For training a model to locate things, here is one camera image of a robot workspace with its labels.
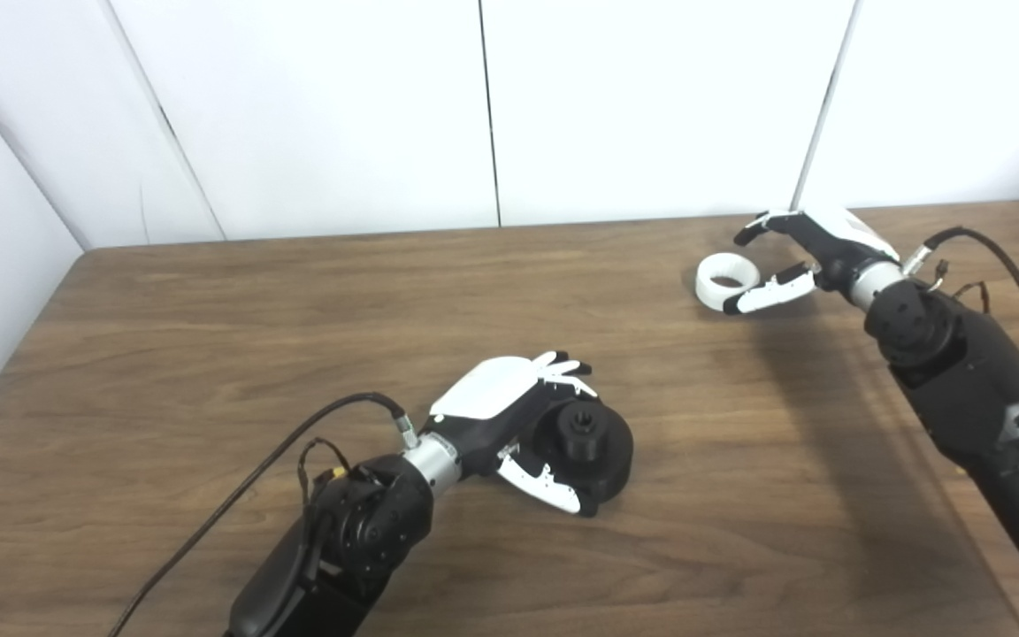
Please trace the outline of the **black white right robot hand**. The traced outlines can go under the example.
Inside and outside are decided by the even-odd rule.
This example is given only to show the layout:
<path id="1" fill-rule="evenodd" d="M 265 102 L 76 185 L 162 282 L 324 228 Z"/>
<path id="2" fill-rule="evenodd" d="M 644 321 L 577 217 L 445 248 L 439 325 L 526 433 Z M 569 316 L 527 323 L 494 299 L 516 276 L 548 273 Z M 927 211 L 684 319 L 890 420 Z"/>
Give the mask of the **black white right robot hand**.
<path id="1" fill-rule="evenodd" d="M 744 247 L 765 233 L 793 238 L 813 262 L 789 266 L 762 285 L 731 295 L 720 306 L 725 314 L 754 313 L 816 290 L 841 293 L 847 302 L 868 311 L 878 294 L 905 280 L 898 251 L 842 207 L 769 210 L 757 215 L 733 241 Z"/>

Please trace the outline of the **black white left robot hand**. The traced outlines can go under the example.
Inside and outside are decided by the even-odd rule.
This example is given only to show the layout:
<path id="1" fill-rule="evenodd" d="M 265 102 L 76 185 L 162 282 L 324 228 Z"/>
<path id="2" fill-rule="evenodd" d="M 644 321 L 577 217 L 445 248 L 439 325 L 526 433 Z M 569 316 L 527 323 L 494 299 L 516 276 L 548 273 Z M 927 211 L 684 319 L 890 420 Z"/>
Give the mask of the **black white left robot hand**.
<path id="1" fill-rule="evenodd" d="M 472 476 L 498 475 L 542 503 L 594 517 L 591 496 L 559 481 L 553 465 L 520 441 L 565 404 L 601 404 L 582 379 L 591 371 L 561 350 L 482 360 L 433 403 L 419 433 L 405 435 L 403 459 L 434 500 Z"/>

